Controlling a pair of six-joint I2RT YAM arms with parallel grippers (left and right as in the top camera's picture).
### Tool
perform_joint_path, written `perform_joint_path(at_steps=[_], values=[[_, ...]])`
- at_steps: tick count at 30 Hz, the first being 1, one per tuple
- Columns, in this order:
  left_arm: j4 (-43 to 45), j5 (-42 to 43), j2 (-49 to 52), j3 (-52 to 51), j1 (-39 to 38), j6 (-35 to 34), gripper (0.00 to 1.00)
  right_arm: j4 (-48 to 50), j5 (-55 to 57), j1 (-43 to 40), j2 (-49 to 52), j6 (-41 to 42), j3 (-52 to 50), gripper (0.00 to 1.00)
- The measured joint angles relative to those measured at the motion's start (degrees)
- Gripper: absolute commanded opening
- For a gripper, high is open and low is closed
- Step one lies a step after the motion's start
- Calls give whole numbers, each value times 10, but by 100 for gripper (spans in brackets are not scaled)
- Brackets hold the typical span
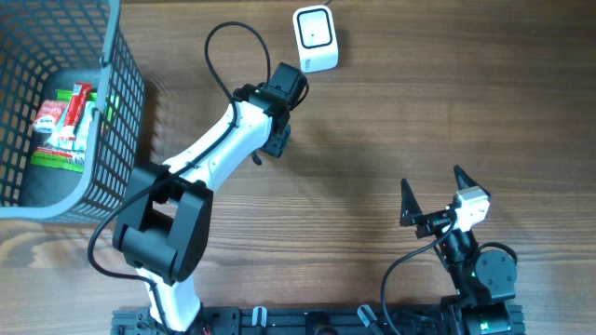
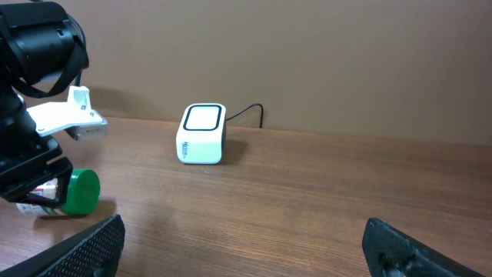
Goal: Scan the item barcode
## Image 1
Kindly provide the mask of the small red white carton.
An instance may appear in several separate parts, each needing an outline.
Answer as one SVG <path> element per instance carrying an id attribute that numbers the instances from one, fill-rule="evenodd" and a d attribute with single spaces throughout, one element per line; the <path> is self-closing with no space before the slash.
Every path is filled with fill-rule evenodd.
<path id="1" fill-rule="evenodd" d="M 51 134 L 66 111 L 68 103 L 62 100 L 44 100 L 33 122 L 34 131 Z"/>

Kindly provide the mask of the teal white tissue pack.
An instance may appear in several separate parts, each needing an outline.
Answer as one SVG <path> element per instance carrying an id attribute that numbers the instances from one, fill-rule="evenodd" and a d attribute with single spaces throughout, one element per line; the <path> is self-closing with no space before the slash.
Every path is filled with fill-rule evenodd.
<path id="1" fill-rule="evenodd" d="M 75 139 L 60 140 L 59 135 L 63 128 L 63 124 L 66 118 L 66 114 L 63 114 L 60 121 L 58 122 L 55 130 L 47 140 L 47 145 L 54 149 L 61 149 L 66 151 L 85 152 L 87 150 L 87 141 L 89 134 L 90 123 L 93 120 L 93 108 L 95 107 L 94 101 L 87 101 L 83 116 L 77 124 L 74 134 Z"/>

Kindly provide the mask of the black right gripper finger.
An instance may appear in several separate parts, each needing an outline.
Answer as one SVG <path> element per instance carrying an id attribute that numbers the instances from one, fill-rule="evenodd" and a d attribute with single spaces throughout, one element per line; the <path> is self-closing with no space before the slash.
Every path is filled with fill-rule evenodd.
<path id="1" fill-rule="evenodd" d="M 402 179 L 400 182 L 400 187 L 400 226 L 409 227 L 420 225 L 422 223 L 424 214 L 418 205 L 410 183 L 406 179 Z"/>
<path id="2" fill-rule="evenodd" d="M 459 190 L 478 186 L 487 194 L 488 197 L 491 196 L 489 191 L 474 181 L 459 165 L 454 166 L 454 176 Z"/>

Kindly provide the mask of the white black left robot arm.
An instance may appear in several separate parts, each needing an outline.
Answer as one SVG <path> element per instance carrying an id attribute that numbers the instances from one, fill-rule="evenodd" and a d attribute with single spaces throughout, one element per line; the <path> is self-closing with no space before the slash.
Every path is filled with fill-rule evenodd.
<path id="1" fill-rule="evenodd" d="M 134 333 L 184 334 L 197 322 L 202 302 L 193 272 L 208 244 L 214 195 L 247 156 L 281 156 L 290 112 L 308 90 L 303 78 L 238 88 L 224 116 L 193 145 L 133 170 L 113 246 L 150 295 Z"/>

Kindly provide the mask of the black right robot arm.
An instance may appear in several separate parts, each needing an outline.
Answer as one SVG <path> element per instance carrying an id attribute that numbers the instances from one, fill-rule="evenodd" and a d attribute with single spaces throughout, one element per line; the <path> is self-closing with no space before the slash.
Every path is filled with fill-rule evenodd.
<path id="1" fill-rule="evenodd" d="M 518 256 L 498 242 L 480 244 L 472 227 L 487 217 L 491 194 L 459 166 L 457 191 L 444 209 L 425 214 L 410 183 L 401 186 L 400 225 L 416 228 L 417 238 L 433 237 L 430 247 L 450 275 L 455 294 L 441 299 L 440 326 L 449 334 L 523 334 L 516 297 Z"/>

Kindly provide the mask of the green gummy candy bag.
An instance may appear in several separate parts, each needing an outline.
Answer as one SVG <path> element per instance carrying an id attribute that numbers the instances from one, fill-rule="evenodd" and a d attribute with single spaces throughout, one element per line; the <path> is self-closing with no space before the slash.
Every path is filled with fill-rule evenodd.
<path id="1" fill-rule="evenodd" d="M 66 101 L 68 105 L 72 95 L 72 90 L 54 90 L 54 100 Z M 96 92 L 91 92 L 88 96 L 87 101 L 94 101 L 96 105 L 97 96 L 98 94 Z M 74 172 L 82 172 L 84 170 L 86 152 L 66 151 L 51 148 L 47 145 L 47 140 L 49 139 L 52 133 L 45 134 L 34 131 L 34 134 L 38 137 L 40 143 L 36 145 L 36 148 L 32 155 L 32 164 L 47 168 L 59 168 Z"/>

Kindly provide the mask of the red stick sachet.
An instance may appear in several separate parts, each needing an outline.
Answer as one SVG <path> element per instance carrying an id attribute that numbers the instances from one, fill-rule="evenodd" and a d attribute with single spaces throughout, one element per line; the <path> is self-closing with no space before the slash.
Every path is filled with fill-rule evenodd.
<path id="1" fill-rule="evenodd" d="M 73 95 L 58 135 L 61 141 L 75 140 L 75 128 L 85 111 L 86 102 L 91 90 L 92 85 L 90 83 L 76 82 L 74 84 Z"/>

